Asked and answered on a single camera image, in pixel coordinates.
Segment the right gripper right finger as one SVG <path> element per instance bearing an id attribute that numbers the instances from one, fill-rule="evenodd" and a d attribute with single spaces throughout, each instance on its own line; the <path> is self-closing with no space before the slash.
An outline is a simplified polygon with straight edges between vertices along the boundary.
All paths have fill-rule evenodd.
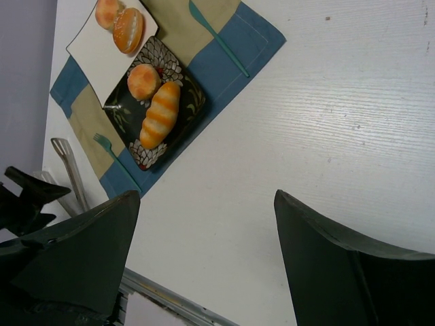
<path id="1" fill-rule="evenodd" d="M 433 325 L 434 256 L 363 235 L 284 191 L 277 231 L 299 325 Z"/>

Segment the striped long bread roll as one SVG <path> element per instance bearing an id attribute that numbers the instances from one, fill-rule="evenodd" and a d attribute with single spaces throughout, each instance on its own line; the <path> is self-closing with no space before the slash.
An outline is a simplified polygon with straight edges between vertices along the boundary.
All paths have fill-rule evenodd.
<path id="1" fill-rule="evenodd" d="M 157 147 L 172 131 L 179 113 L 180 96 L 181 88 L 174 81 L 166 82 L 155 93 L 139 135 L 144 149 Z"/>

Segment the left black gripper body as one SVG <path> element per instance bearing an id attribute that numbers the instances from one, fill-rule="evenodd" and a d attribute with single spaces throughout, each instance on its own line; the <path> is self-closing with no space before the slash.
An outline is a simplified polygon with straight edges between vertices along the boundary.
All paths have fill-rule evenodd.
<path id="1" fill-rule="evenodd" d="M 56 215 L 42 213 L 42 208 L 71 192 L 68 187 L 39 180 L 13 166 L 6 168 L 5 176 L 22 188 L 17 196 L 1 186 L 1 228 L 16 236 L 30 234 L 54 221 Z"/>

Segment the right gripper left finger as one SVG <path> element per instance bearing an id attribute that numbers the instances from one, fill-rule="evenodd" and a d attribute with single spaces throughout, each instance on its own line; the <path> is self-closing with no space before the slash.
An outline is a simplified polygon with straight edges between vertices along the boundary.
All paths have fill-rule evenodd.
<path id="1" fill-rule="evenodd" d="M 2 325 L 104 325 L 118 296 L 140 197 L 1 243 Z"/>

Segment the metal serving tongs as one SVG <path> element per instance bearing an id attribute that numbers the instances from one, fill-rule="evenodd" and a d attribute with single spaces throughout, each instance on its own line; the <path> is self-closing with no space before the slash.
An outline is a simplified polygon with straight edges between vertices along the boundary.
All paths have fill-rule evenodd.
<path id="1" fill-rule="evenodd" d="M 68 200 L 64 197 L 57 199 L 58 203 L 64 208 L 64 210 L 70 217 L 75 217 L 81 213 L 89 211 L 90 206 L 87 202 L 82 179 L 80 177 L 77 163 L 75 161 L 75 156 L 73 155 L 73 150 L 68 140 L 62 138 L 51 138 L 50 142 L 55 152 L 58 154 L 60 159 L 63 161 L 63 164 L 65 165 L 65 169 L 67 171 L 73 192 L 75 194 L 80 209 L 78 210 L 73 208 L 69 204 Z"/>

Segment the round orange bread roll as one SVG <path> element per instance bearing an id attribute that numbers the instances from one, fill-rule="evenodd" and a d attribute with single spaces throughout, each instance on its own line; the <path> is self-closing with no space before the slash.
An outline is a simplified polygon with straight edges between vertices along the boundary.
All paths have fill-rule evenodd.
<path id="1" fill-rule="evenodd" d="M 140 64 L 131 70 L 127 86 L 133 98 L 144 101 L 155 95 L 161 86 L 161 79 L 151 64 Z"/>

